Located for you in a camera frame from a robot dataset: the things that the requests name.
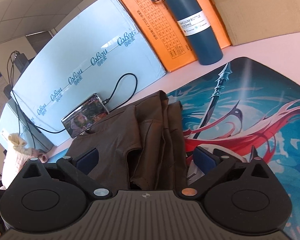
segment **orange box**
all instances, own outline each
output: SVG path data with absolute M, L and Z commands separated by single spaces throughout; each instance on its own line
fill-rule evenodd
M 210 0 L 197 0 L 221 48 L 231 45 L 222 20 Z M 146 36 L 167 71 L 172 72 L 197 60 L 178 24 L 163 1 L 121 0 Z

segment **gray ribbed panel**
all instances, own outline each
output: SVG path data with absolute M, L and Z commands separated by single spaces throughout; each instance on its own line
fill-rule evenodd
M 119 191 L 95 201 L 74 225 L 48 234 L 9 230 L 2 240 L 288 240 L 282 232 L 241 236 L 213 224 L 195 201 L 181 200 L 173 191 Z

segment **vacuum bottle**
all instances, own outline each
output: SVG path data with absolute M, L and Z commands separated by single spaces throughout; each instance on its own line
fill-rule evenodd
M 177 20 L 201 65 L 222 59 L 223 54 L 197 0 L 163 0 Z

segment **pink desk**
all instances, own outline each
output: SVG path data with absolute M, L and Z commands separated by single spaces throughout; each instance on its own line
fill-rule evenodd
M 223 58 L 209 66 L 202 66 L 197 61 L 164 77 L 137 93 L 129 102 L 134 102 L 158 90 L 169 93 L 190 81 L 207 74 L 237 57 L 249 57 L 290 78 L 300 85 L 300 33 L 287 34 L 260 41 L 254 41 L 223 49 Z M 53 156 L 69 148 L 72 139 L 48 153 Z

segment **smartphone screen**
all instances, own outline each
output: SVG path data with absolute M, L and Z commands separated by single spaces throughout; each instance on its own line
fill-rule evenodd
M 89 129 L 108 114 L 108 110 L 97 94 L 93 94 L 86 101 L 76 107 L 61 119 L 64 127 L 72 138 Z

